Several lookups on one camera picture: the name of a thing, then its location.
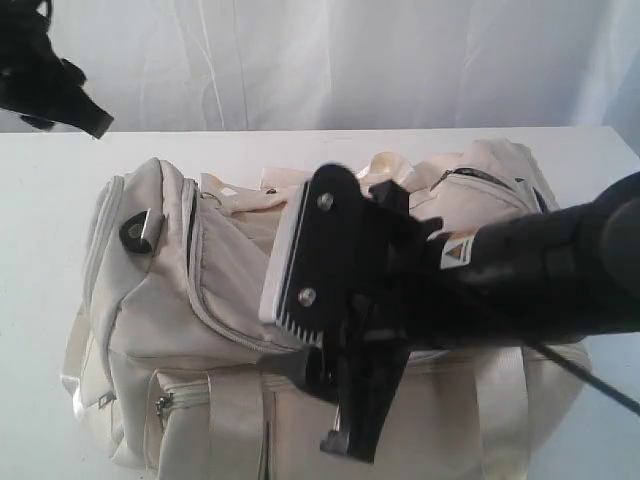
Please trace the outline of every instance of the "white table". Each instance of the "white table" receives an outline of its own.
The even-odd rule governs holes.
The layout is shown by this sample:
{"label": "white table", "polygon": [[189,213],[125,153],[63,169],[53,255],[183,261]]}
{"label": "white table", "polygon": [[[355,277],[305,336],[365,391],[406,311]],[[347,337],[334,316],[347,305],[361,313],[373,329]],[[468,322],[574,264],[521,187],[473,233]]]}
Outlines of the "white table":
{"label": "white table", "polygon": [[[257,186],[266,165],[362,167],[392,150],[411,161],[461,151],[477,138],[529,145],[563,206],[591,200],[640,160],[610,128],[513,128],[361,132],[0,135],[0,478],[139,479],[112,466],[78,428],[58,382],[80,298],[85,229],[113,174],[152,156],[186,175],[215,172]],[[588,342],[598,374],[640,398],[640,340]],[[533,459],[531,479],[637,478],[640,422],[585,389]]]}

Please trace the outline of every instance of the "white duffel bag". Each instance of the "white duffel bag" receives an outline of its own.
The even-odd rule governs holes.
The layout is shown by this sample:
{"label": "white duffel bag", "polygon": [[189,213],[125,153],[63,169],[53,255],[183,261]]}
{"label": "white duffel bag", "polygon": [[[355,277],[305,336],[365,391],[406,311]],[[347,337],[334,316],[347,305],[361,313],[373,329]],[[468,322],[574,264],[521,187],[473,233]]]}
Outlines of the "white duffel bag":
{"label": "white duffel bag", "polygon": [[[198,185],[152,159],[100,194],[82,305],[62,382],[78,421],[120,465],[161,479],[522,479],[581,384],[521,348],[414,354],[374,465],[326,455],[335,407],[258,371],[300,345],[258,320],[282,209],[307,172],[265,171],[260,190],[203,174]],[[411,213],[447,230],[557,208],[530,151],[477,141],[415,166],[377,155],[363,190],[393,179]],[[148,250],[132,253],[132,224]],[[589,368],[580,344],[555,347]]]}

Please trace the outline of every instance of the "white backdrop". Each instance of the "white backdrop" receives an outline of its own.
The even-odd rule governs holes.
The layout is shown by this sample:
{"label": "white backdrop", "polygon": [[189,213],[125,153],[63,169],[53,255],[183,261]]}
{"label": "white backdrop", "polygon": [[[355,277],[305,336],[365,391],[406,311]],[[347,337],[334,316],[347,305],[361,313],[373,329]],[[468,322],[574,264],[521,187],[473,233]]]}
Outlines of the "white backdrop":
{"label": "white backdrop", "polygon": [[115,130],[608,124],[640,152],[637,0],[54,4]]}

